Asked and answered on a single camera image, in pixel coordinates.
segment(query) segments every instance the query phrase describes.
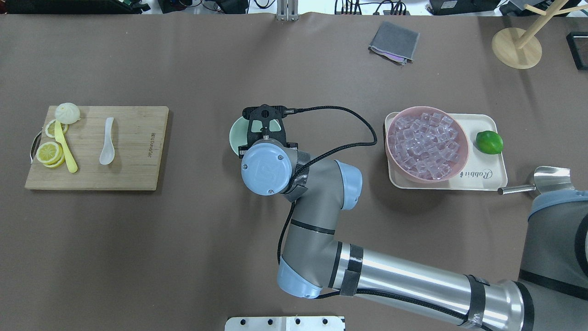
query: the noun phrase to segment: wooden cutting board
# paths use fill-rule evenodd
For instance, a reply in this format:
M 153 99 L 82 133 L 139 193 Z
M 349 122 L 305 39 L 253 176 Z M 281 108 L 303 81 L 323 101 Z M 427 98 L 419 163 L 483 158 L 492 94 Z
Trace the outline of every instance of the wooden cutting board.
M 55 118 L 56 106 L 49 107 L 41 144 L 55 141 L 45 126 Z M 25 187 L 30 190 L 150 190 L 157 188 L 159 166 L 168 123 L 167 107 L 79 106 L 81 119 L 65 133 L 78 172 L 70 173 L 65 163 L 47 168 L 33 160 Z M 98 161 L 104 145 L 104 125 L 114 117 L 112 144 L 114 160 Z

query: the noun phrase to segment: bowl of ice cubes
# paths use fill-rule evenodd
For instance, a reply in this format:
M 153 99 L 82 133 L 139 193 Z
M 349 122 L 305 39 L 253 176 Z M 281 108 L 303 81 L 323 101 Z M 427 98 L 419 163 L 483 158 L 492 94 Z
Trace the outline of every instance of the bowl of ice cubes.
M 438 183 L 466 165 L 469 144 L 459 123 L 433 107 L 410 107 L 390 123 L 386 154 L 398 173 L 417 183 Z

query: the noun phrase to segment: robotic arm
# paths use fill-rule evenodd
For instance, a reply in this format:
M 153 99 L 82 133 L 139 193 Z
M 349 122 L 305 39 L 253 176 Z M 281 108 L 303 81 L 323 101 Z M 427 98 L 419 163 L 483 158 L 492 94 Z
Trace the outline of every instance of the robotic arm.
M 248 144 L 239 147 L 245 185 L 263 196 L 282 193 L 296 206 L 280 256 L 282 290 L 307 299 L 359 296 L 467 329 L 588 330 L 588 191 L 542 188 L 518 281 L 491 284 L 335 240 L 339 212 L 357 203 L 362 175 L 327 158 L 305 167 L 314 159 L 285 141 L 281 118 L 294 113 L 247 108 L 243 116 L 262 129 L 254 134 L 250 126 Z M 281 131 L 269 131 L 271 120 Z M 320 295 L 326 287 L 336 292 Z

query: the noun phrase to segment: wooden stand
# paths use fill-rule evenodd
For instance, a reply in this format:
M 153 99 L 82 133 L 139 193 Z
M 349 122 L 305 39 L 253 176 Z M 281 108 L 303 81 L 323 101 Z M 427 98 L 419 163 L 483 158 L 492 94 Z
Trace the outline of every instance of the wooden stand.
M 561 10 L 566 2 L 568 0 L 555 0 L 546 11 L 525 5 L 525 9 L 541 15 L 541 17 L 527 31 L 519 28 L 506 28 L 497 32 L 492 38 L 492 50 L 496 57 L 502 63 L 516 69 L 534 67 L 539 63 L 542 54 L 541 44 L 535 38 L 537 32 L 555 15 L 588 8 L 588 5 L 583 5 Z

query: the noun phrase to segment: brown table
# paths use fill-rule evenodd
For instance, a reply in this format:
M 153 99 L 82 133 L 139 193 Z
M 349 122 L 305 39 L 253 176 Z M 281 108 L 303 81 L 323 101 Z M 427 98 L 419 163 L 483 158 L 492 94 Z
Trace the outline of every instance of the brown table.
M 493 34 L 533 19 L 0 16 L 0 329 L 223 330 L 232 316 L 299 314 L 345 316 L 347 330 L 458 330 L 363 299 L 281 291 L 276 242 L 289 203 L 247 190 L 229 128 L 262 103 L 359 112 L 380 143 L 336 156 L 364 176 L 337 238 L 491 282 L 516 279 L 530 197 L 400 190 L 387 177 L 381 127 L 413 105 L 487 114 L 505 139 L 510 184 L 550 165 L 588 188 L 588 72 L 576 70 L 565 40 L 588 19 L 550 21 L 532 69 L 499 62 Z M 368 51 L 383 20 L 421 33 L 414 63 Z M 31 140 L 47 108 L 67 101 L 168 106 L 157 191 L 24 189 Z M 288 139 L 315 154 L 369 139 L 340 111 L 285 124 Z

